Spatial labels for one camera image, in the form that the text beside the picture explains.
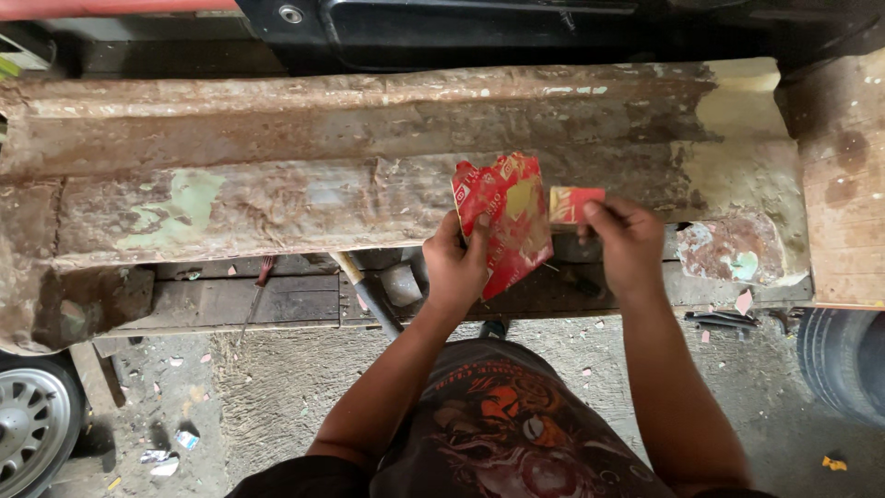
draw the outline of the graphic t-shirt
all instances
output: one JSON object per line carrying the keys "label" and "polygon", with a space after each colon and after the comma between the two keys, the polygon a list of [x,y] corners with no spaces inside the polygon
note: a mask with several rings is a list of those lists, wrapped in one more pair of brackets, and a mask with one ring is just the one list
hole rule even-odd
{"label": "graphic t-shirt", "polygon": [[[303,456],[229,495],[652,498],[673,492],[540,356],[495,338],[446,345],[379,470]],[[748,490],[704,498],[768,496]]]}

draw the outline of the metal bolt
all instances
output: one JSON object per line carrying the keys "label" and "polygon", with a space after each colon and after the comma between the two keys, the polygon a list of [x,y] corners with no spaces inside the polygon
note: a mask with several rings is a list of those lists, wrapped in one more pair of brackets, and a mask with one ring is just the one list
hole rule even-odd
{"label": "metal bolt", "polygon": [[282,7],[280,7],[280,15],[282,16],[283,20],[285,20],[286,22],[291,22],[292,24],[298,24],[299,22],[301,22],[301,19],[304,19],[304,15],[301,13],[301,11],[299,11],[292,5],[283,5]]}

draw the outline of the concrete floor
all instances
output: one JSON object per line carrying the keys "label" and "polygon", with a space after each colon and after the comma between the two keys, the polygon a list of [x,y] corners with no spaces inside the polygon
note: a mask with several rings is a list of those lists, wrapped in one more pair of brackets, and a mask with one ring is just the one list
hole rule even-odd
{"label": "concrete floor", "polygon": [[[595,326],[598,318],[518,322],[510,340],[539,353],[644,455],[621,321],[602,320],[602,329]],[[782,498],[880,495],[885,432],[850,423],[815,401],[798,372],[795,340],[784,338],[769,320],[744,342],[713,332],[706,344],[699,332],[684,327],[698,368],[744,444],[758,488]],[[465,324],[452,338],[473,337],[476,330],[477,324]],[[54,486],[48,495],[222,496],[250,473],[302,455],[323,416],[385,347],[379,331],[256,333],[239,349],[230,340],[146,338],[119,354],[118,371],[132,404],[115,417],[94,420],[92,437],[84,438],[99,447],[116,444],[117,469],[106,479]],[[212,360],[200,363],[205,353]],[[180,367],[168,363],[175,355],[185,359]],[[590,377],[581,374],[587,367]],[[199,443],[188,452],[172,441],[171,448],[182,454],[178,471],[169,478],[151,476],[150,466],[138,463],[139,454],[168,445],[182,426],[199,432]],[[822,467],[824,455],[841,457],[848,472]],[[118,475],[120,485],[107,491]]]}

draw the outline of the torn red wrapper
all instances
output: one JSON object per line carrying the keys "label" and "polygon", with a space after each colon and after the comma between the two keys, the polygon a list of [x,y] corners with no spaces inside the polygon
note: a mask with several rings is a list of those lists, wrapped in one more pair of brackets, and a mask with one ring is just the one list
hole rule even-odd
{"label": "torn red wrapper", "polygon": [[514,152],[499,157],[491,167],[480,168],[461,161],[451,186],[465,237],[469,239],[473,233],[473,222],[480,213],[491,218],[484,300],[515,284],[553,255],[538,158]]}
{"label": "torn red wrapper", "polygon": [[550,187],[550,223],[560,225],[586,224],[584,204],[588,200],[605,202],[605,189]]}

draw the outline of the wheel rim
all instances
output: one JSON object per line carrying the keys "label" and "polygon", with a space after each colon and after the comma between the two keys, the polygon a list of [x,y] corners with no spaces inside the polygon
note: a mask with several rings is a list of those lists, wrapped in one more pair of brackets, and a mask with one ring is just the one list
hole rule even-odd
{"label": "wheel rim", "polygon": [[65,442],[71,400],[49,372],[0,372],[0,496],[13,496],[34,482]]}

